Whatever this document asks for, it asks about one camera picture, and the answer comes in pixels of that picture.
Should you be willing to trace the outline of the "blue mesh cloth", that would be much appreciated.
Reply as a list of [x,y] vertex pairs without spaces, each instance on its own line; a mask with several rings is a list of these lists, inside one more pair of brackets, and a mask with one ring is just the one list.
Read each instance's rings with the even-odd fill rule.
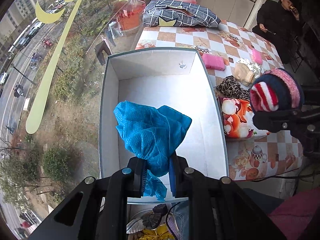
[[160,177],[169,172],[169,159],[184,140],[192,119],[166,105],[155,108],[129,101],[118,103],[113,113],[125,148],[146,160],[143,196],[164,202],[167,188]]

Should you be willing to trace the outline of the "beige knit item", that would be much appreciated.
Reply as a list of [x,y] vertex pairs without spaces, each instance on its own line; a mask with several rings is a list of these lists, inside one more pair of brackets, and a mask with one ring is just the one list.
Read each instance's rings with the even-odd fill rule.
[[233,76],[244,86],[250,86],[254,82],[254,73],[244,63],[236,63]]

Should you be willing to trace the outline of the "leopard print scarf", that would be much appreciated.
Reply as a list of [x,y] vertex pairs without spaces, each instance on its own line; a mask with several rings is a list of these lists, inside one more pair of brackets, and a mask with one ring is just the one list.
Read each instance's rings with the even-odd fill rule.
[[225,77],[216,89],[227,98],[249,101],[249,91],[242,88],[232,75]]

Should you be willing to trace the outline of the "pink sponge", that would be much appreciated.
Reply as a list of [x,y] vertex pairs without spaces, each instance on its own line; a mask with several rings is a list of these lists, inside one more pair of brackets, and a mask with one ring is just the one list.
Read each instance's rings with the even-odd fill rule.
[[252,60],[259,65],[263,64],[261,53],[256,49],[252,49]]
[[219,70],[219,71],[225,70],[224,60],[220,56],[203,53],[202,61],[207,69],[213,69],[213,70]]

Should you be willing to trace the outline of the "white polka dot scrunchie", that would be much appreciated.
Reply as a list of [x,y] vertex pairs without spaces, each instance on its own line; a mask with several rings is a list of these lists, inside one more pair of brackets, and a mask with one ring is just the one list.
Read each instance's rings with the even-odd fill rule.
[[246,65],[249,68],[249,70],[253,73],[255,79],[259,78],[261,74],[263,74],[262,67],[256,62],[251,62],[249,61],[249,59],[240,58],[238,63]]

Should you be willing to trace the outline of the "floral tissue box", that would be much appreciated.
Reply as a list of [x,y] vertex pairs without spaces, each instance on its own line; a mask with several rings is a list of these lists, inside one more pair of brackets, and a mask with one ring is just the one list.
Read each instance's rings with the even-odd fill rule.
[[254,113],[249,101],[219,98],[223,120],[223,130],[227,138],[234,140],[260,139],[268,136],[267,130],[258,129],[253,124]]

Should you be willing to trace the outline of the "checkered tablecloth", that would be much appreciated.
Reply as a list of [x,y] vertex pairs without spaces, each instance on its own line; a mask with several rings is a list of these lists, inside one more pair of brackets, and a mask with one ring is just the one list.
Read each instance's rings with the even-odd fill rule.
[[[263,71],[283,66],[273,44],[227,21],[222,21],[217,29],[144,28],[136,49],[155,47],[194,48],[200,54],[208,53],[222,57],[225,63],[224,71],[213,69],[207,71],[219,104],[219,98],[226,97],[216,89],[216,86],[225,77],[233,76],[235,64],[240,58],[252,61],[252,49],[261,53]],[[297,170],[302,165],[302,146],[289,131],[270,133],[260,139],[234,140],[226,137],[226,140],[229,175],[233,180],[267,178]]]

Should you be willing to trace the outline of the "person in black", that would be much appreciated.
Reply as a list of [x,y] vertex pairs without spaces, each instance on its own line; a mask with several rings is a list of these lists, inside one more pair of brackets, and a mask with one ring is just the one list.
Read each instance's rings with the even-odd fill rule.
[[288,64],[293,39],[302,34],[299,12],[291,0],[266,0],[258,10],[257,25],[252,31],[271,42],[282,63]]

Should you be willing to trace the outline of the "grey plaid pillow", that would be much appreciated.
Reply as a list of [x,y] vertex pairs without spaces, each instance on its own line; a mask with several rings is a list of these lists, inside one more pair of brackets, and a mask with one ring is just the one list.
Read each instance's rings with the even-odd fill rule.
[[217,28],[221,20],[208,8],[175,0],[152,0],[144,9],[144,27]]

